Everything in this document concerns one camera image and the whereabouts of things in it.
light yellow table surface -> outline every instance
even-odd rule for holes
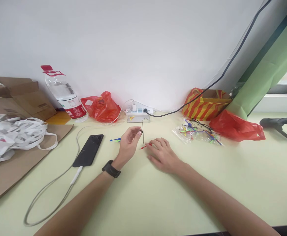
[[[287,117],[287,113],[252,113],[249,121]],[[145,141],[166,138],[173,150],[199,173],[236,198],[272,226],[287,225],[287,139],[265,130],[267,140],[236,143],[222,138],[225,147],[203,141],[182,143],[172,129],[181,114],[151,118],[144,123]],[[75,124],[70,133],[28,175],[0,199],[0,235],[33,235],[43,224],[23,225],[24,214],[36,193],[68,168],[77,153],[77,132],[87,121]],[[84,145],[92,134],[104,139],[92,166],[84,167],[66,203],[78,194],[118,153],[119,138],[137,123],[85,128],[79,136]],[[212,212],[177,178],[158,171],[146,158],[140,139],[137,151],[113,182],[91,217],[83,235],[191,235],[222,231]],[[29,222],[46,216],[64,196],[77,169],[71,168],[49,187],[32,209]]]

red bottle label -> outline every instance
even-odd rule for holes
[[[77,97],[70,100],[58,102],[63,106],[65,111],[72,119],[79,119],[87,114],[80,100]]]

phone charging cable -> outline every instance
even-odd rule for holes
[[[130,100],[126,101],[126,102],[122,105],[122,107],[121,107],[121,109],[120,109],[120,112],[119,112],[119,115],[116,117],[115,120],[118,119],[118,117],[120,116],[121,112],[123,111],[124,105],[125,105],[127,102],[129,102],[129,101],[133,101],[133,99],[130,99]],[[100,127],[100,126],[110,125],[110,124],[112,124],[113,122],[115,122],[115,120],[113,120],[111,123],[107,123],[107,124],[105,124],[105,125],[84,126],[82,129],[80,129],[79,132],[77,133],[77,136],[76,136],[76,142],[77,142],[77,145],[78,145],[78,152],[77,152],[77,155],[76,155],[74,161],[77,159],[78,154],[79,154],[79,152],[80,152],[80,145],[79,145],[79,142],[78,142],[79,133],[80,133],[84,128],[87,128],[87,127]],[[30,206],[28,207],[28,209],[27,209],[27,211],[26,211],[26,213],[25,213],[24,220],[23,220],[23,224],[24,224],[25,226],[35,226],[35,225],[38,225],[39,223],[42,223],[43,221],[45,221],[46,219],[48,219],[52,214],[54,214],[54,213],[60,208],[60,206],[64,203],[64,201],[66,200],[67,196],[69,195],[69,193],[70,193],[70,191],[71,191],[71,189],[72,189],[74,183],[76,182],[76,180],[77,180],[77,178],[78,178],[80,172],[81,172],[82,169],[83,169],[82,166],[78,168],[78,171],[77,171],[77,173],[75,174],[74,178],[72,179],[72,181],[71,181],[71,183],[70,183],[70,186],[69,186],[69,188],[68,188],[68,190],[67,190],[65,196],[63,197],[63,199],[61,200],[61,202],[58,204],[58,206],[57,206],[50,214],[48,214],[46,217],[44,217],[43,219],[41,219],[41,220],[39,220],[39,221],[37,221],[37,222],[34,222],[34,223],[29,223],[29,222],[28,222],[28,216],[29,216],[29,214],[30,214],[30,212],[31,212],[31,210],[32,210],[32,208],[33,208],[33,206],[34,206],[36,200],[37,200],[38,197],[40,196],[40,194],[41,194],[41,193],[44,191],[44,189],[46,189],[49,185],[53,184],[53,183],[54,183],[55,181],[57,181],[61,176],[63,176],[64,174],[66,174],[66,173],[71,169],[71,167],[72,167],[72,164],[70,165],[70,167],[69,167],[65,172],[63,172],[63,173],[62,173],[61,175],[59,175],[57,178],[55,178],[54,180],[52,180],[52,181],[50,181],[48,184],[46,184],[46,185],[36,194],[36,196],[35,196],[34,199],[32,200]]]

red plastic bag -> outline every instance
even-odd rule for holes
[[[237,142],[266,139],[260,125],[243,120],[228,110],[223,110],[209,125],[215,132]]]
[[[81,98],[81,102],[89,116],[99,122],[113,122],[120,113],[120,107],[114,102],[111,93],[108,91],[102,93],[100,97]]]

power strip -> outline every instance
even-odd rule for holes
[[[132,102],[126,109],[125,113],[127,116],[149,116],[147,113],[143,112],[145,108],[148,110],[148,113],[153,114],[152,108],[137,102]]]

